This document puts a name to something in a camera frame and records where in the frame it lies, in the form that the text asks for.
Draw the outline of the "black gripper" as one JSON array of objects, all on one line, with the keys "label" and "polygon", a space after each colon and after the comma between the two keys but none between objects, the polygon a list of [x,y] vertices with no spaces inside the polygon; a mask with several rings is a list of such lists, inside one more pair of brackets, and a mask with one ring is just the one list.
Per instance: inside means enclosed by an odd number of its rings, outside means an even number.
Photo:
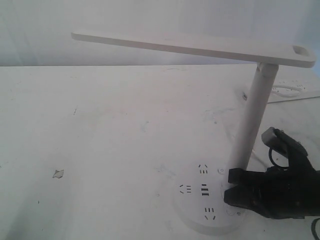
[{"label": "black gripper", "polygon": [[232,187],[224,192],[223,201],[233,207],[257,210],[270,219],[303,219],[320,215],[320,172],[308,159],[300,142],[283,131],[275,131],[280,146],[269,148],[272,163],[265,173],[232,168],[227,182],[233,185],[259,187],[258,195],[251,189]]}]

